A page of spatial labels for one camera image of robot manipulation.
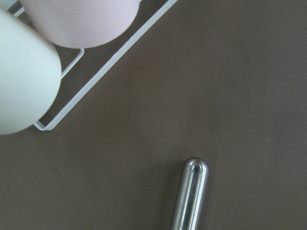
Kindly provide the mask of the steel muddler black tip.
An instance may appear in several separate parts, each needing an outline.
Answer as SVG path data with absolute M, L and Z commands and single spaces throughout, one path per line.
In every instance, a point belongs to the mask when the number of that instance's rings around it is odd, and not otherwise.
M 189 158 L 182 169 L 170 225 L 171 230 L 196 230 L 206 191 L 209 169 L 203 159 Z

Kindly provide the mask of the white cup rack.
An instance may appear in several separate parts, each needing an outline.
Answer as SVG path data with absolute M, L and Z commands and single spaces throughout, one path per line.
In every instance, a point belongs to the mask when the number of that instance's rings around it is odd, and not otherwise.
M 139 29 L 114 53 L 114 55 L 93 75 L 88 82 L 67 102 L 67 104 L 46 125 L 36 121 L 33 125 L 40 131 L 53 130 L 76 104 L 99 82 L 100 79 L 122 58 L 122 56 L 176 3 L 167 0 L 157 11 L 144 22 Z

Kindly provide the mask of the pink cup in rack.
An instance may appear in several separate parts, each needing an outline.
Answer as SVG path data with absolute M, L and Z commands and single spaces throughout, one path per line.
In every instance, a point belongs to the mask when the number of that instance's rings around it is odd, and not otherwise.
M 92 48 L 123 34 L 140 7 L 138 0 L 22 0 L 36 30 L 67 48 Z

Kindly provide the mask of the white cup in rack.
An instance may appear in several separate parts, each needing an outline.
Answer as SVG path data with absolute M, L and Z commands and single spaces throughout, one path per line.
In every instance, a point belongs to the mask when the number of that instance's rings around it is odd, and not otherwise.
M 51 107 L 61 82 L 57 51 L 35 30 L 0 11 L 0 133 L 33 125 Z

